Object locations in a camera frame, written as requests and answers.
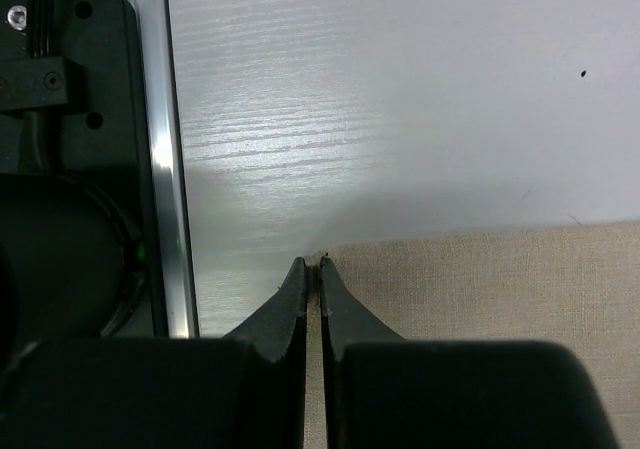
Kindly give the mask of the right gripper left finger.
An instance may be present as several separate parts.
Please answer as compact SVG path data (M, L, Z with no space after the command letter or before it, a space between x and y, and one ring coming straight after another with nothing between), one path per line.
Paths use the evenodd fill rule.
M307 296L308 268L298 257L276 293L225 336L245 350L234 448L303 446Z

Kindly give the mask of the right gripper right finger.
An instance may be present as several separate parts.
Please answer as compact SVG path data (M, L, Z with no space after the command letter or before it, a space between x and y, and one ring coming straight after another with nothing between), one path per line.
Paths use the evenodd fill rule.
M320 262L319 295L328 446L387 447L406 392L392 357L406 341L352 295L330 258Z

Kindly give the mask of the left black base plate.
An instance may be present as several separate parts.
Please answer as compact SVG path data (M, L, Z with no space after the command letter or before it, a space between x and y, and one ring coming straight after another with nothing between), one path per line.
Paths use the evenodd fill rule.
M1 343L168 332L128 0L1 0Z

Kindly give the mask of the beige cloth napkin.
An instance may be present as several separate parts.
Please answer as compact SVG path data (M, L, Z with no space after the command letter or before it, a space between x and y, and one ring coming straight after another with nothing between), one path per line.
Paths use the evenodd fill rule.
M639 226L445 234L326 251L408 339L531 338L587 367L624 448L639 444Z

